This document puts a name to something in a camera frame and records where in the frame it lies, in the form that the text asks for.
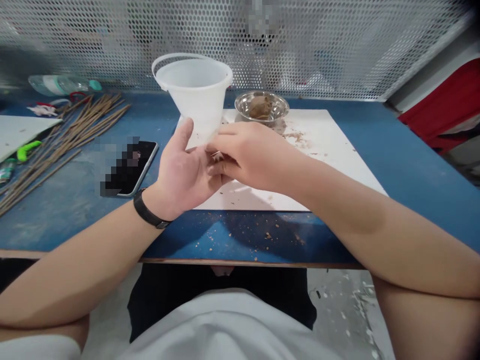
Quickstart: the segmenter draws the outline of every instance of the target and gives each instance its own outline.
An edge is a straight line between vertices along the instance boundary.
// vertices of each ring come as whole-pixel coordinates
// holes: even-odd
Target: white plastic bucket
[[[155,73],[158,63],[178,57],[191,59],[169,63]],[[151,72],[161,89],[170,93],[184,118],[192,118],[194,133],[204,141],[220,126],[225,91],[231,85],[232,69],[223,62],[190,53],[171,53],[157,58]]]

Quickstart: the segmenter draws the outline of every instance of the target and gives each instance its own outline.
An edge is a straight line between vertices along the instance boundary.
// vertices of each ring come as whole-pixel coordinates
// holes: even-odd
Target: wooden sticks
[[[59,115],[63,119],[62,123],[53,127],[42,144],[30,155],[28,162],[19,166],[19,169],[24,169],[18,179],[0,190],[0,196],[7,192],[0,201],[0,217],[77,156],[81,150],[75,151],[60,165],[50,170],[64,155],[91,142],[120,120],[130,108],[130,105],[125,105],[117,109],[124,102],[120,94],[105,94],[96,101],[90,95],[75,105],[64,106],[62,114]]]

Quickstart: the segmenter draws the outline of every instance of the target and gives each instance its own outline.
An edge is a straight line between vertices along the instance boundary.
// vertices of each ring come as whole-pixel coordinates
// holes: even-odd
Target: green handle
[[[23,145],[16,151],[16,158],[18,159],[19,162],[23,163],[27,161],[27,153],[32,150],[33,148],[36,148],[37,146],[40,146],[42,144],[41,141],[33,141],[30,142],[26,145]]]

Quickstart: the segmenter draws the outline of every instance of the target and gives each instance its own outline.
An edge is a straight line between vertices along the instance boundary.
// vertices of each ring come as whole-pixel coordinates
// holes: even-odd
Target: metal mesh
[[[0,86],[74,73],[160,91],[152,61],[230,65],[233,89],[384,101],[465,27],[455,0],[3,0]]]

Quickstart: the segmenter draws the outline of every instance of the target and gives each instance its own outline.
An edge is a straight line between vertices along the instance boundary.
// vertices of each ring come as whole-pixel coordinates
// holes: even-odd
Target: red object
[[[70,93],[70,101],[71,101],[72,103],[75,102],[75,97],[76,97],[76,95],[82,95],[84,98],[87,97],[87,95],[86,95],[85,93],[81,92],[81,91],[71,92],[71,93]]]
[[[37,101],[36,104],[37,104],[37,105],[41,105],[41,106],[43,105],[43,106],[48,106],[48,107],[51,107],[51,108],[56,108],[55,105],[50,105],[50,104],[47,103],[47,102]]]
[[[440,154],[468,140],[467,136],[439,137],[447,130],[480,114],[480,58],[458,68],[426,98],[400,115],[406,124]]]

